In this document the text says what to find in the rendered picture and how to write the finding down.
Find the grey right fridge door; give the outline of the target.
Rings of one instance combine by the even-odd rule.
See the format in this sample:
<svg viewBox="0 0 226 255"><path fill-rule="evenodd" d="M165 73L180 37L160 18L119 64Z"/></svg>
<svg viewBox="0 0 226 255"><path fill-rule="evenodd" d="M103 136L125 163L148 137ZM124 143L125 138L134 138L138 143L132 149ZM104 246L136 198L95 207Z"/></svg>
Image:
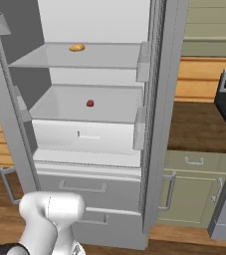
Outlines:
<svg viewBox="0 0 226 255"><path fill-rule="evenodd" d="M150 0L149 79L144 89L141 155L142 232L156 223L189 0Z"/></svg>

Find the orange-brown potato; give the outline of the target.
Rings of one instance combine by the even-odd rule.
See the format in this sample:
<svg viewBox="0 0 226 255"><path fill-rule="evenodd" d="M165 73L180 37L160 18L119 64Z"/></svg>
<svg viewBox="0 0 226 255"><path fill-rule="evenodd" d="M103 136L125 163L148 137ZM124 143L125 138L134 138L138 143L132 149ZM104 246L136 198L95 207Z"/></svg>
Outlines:
<svg viewBox="0 0 226 255"><path fill-rule="evenodd" d="M71 52L81 52L84 51L85 49L86 49L85 44L74 44L69 48Z"/></svg>

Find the grey fridge body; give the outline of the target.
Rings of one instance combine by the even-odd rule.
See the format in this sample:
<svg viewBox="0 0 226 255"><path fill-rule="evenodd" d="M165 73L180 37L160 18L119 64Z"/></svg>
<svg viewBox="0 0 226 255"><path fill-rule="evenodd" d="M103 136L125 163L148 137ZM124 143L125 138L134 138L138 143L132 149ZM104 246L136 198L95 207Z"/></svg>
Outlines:
<svg viewBox="0 0 226 255"><path fill-rule="evenodd" d="M139 44L148 41L149 0L0 0L11 34L0 36L13 86L28 111L54 85L142 88L135 70L21 68L10 64L48 43ZM133 155L63 151L39 147L32 121L24 123L37 163L72 167L104 175L138 177L142 150Z"/></svg>

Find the grey freezer drawer front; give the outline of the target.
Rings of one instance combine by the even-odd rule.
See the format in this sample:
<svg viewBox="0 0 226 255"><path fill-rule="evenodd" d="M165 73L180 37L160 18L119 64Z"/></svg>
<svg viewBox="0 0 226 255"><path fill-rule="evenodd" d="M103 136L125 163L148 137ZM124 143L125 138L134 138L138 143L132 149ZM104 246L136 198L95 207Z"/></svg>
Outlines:
<svg viewBox="0 0 226 255"><path fill-rule="evenodd" d="M138 177L121 177L104 175L93 171L81 171L72 167L37 163L36 169L42 191L62 191L80 194L87 207L115 210L137 211L139 208L140 179ZM101 188L108 185L107 193L90 193L59 190L61 180L66 186Z"/></svg>
<svg viewBox="0 0 226 255"><path fill-rule="evenodd" d="M139 212L88 207L81 220L101 220L107 214L109 226L72 225L75 238L82 244L144 250L148 235L142 233L142 216Z"/></svg>

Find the white fridge crisper drawer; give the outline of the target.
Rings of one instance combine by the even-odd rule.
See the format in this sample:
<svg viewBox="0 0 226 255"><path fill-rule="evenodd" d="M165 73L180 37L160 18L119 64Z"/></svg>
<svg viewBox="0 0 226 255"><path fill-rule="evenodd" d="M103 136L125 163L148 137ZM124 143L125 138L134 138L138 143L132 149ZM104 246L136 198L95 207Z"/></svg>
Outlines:
<svg viewBox="0 0 226 255"><path fill-rule="evenodd" d="M87 107L87 101L95 105ZM30 109L42 149L133 155L142 88L54 85Z"/></svg>

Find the olive wall cupboard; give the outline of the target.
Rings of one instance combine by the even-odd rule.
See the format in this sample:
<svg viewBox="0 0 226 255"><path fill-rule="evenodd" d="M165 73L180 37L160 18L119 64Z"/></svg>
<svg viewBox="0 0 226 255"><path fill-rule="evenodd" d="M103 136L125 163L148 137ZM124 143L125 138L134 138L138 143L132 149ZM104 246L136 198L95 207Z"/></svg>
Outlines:
<svg viewBox="0 0 226 255"><path fill-rule="evenodd" d="M184 57L226 57L226 0L190 0Z"/></svg>

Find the olive drawer front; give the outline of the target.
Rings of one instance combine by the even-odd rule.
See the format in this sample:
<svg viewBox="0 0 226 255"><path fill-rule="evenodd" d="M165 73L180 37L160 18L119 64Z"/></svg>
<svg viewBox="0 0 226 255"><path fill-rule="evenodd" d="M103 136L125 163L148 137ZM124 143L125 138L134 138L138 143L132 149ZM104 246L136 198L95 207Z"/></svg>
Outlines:
<svg viewBox="0 0 226 255"><path fill-rule="evenodd" d="M199 158L203 157L204 164L189 165L184 160L185 156L188 156L190 161L198 161ZM226 153L169 150L166 154L165 168L208 172L226 172Z"/></svg>

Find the clear fridge door bin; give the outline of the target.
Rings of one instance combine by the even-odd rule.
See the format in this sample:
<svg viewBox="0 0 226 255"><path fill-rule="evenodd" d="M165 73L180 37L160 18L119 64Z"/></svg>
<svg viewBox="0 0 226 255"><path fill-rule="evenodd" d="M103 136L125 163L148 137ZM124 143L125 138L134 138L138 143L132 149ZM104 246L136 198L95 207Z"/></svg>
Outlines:
<svg viewBox="0 0 226 255"><path fill-rule="evenodd" d="M149 79L151 44L149 42L142 42L137 59L136 80L145 83Z"/></svg>
<svg viewBox="0 0 226 255"><path fill-rule="evenodd" d="M146 108L139 108L136 113L133 130L134 150L143 150L144 132L145 132L145 115Z"/></svg>
<svg viewBox="0 0 226 255"><path fill-rule="evenodd" d="M21 117L24 123L30 122L32 120L32 117L27 109L27 106L21 96L21 93L17 86L14 87L14 92L17 98L17 103L20 108Z"/></svg>
<svg viewBox="0 0 226 255"><path fill-rule="evenodd" d="M10 35L11 31L7 24L4 14L0 11L0 36Z"/></svg>

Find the olive cupboard door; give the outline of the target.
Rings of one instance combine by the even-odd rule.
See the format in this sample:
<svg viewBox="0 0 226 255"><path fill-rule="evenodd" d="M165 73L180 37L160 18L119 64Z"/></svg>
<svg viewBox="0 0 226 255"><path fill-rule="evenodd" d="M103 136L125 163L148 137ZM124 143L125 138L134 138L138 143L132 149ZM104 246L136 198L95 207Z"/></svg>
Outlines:
<svg viewBox="0 0 226 255"><path fill-rule="evenodd" d="M207 228L216 203L213 184L226 173L208 171L176 170L171 206L168 211L157 214L157 224Z"/></svg>

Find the glass fridge shelf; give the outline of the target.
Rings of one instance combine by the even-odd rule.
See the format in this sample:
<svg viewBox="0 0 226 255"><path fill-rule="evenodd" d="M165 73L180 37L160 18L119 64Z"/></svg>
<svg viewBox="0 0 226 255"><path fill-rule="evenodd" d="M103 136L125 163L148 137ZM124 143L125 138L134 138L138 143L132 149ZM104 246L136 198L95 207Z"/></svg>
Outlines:
<svg viewBox="0 0 226 255"><path fill-rule="evenodd" d="M67 43L48 43L10 67L135 70L139 44L86 44L85 50L71 52Z"/></svg>

